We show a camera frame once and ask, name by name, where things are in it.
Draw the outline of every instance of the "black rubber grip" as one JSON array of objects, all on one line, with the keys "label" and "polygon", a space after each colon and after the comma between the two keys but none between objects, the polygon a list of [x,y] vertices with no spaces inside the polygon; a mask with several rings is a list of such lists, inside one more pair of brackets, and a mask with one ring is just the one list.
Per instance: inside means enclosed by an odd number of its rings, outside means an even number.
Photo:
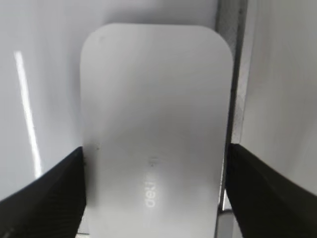
[{"label": "black rubber grip", "polygon": [[74,238],[85,206],[79,147],[41,178],[0,202],[0,238]]},{"label": "black rubber grip", "polygon": [[317,197],[231,144],[226,190],[244,238],[317,238]]}]

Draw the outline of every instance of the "white plastic surface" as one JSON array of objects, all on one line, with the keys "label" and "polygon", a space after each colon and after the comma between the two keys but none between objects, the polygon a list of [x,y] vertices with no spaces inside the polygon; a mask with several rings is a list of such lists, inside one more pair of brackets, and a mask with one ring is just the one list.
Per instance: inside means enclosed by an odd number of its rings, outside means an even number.
[{"label": "white plastic surface", "polygon": [[81,55],[92,238],[214,235],[232,57],[198,26],[112,24]]}]

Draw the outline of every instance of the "gray surface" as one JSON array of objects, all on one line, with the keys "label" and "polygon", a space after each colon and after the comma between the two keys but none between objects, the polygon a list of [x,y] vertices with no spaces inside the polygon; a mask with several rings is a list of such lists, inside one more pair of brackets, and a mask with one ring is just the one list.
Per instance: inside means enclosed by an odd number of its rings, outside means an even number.
[{"label": "gray surface", "polygon": [[317,1],[261,0],[241,144],[317,194]]},{"label": "gray surface", "polygon": [[232,238],[234,215],[231,212],[223,213],[218,217],[218,229],[215,238]]}]

